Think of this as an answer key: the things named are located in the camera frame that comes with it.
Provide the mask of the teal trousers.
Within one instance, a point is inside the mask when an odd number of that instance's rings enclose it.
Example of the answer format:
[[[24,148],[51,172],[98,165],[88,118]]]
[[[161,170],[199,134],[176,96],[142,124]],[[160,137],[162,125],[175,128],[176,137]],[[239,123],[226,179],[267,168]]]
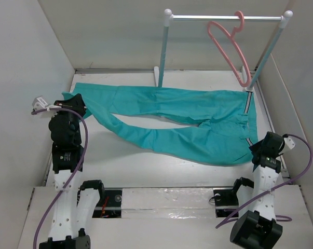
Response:
[[[252,92],[77,83],[62,95],[68,100],[77,94],[85,103],[86,116],[140,148],[219,166],[252,160],[249,147],[258,141]],[[136,127],[119,115],[159,116],[182,127]]]

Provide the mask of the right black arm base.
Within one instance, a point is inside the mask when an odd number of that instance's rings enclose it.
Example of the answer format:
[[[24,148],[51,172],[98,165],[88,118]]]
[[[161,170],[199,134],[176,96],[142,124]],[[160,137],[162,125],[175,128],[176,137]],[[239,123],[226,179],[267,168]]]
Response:
[[[210,202],[215,206],[217,218],[227,217],[239,206],[237,196],[231,189],[214,189]]]

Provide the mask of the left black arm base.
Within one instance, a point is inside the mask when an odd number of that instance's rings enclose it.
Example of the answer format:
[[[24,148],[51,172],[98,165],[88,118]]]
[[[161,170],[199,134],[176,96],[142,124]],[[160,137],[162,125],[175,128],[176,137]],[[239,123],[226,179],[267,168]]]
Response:
[[[121,188],[106,188],[105,197],[97,204],[92,217],[121,218],[122,195]]]

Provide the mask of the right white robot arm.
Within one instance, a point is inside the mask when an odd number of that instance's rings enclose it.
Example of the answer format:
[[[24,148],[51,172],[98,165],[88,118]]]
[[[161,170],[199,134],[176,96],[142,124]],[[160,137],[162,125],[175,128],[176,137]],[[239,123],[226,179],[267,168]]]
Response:
[[[267,132],[263,140],[249,147],[253,158],[253,180],[237,179],[230,191],[232,202],[243,206],[238,212],[231,233],[231,243],[242,248],[273,248],[280,239],[283,227],[277,224],[274,211],[276,186],[281,172],[277,159],[284,147],[284,138]]]

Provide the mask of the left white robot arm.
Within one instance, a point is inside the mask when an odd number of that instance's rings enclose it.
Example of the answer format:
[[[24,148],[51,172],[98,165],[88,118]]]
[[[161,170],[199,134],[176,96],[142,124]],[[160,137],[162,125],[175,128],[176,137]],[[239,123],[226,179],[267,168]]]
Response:
[[[101,180],[81,181],[88,140],[81,139],[86,105],[80,94],[35,108],[53,111],[49,122],[56,196],[39,222],[33,248],[90,248],[87,226],[96,206],[106,199]]]

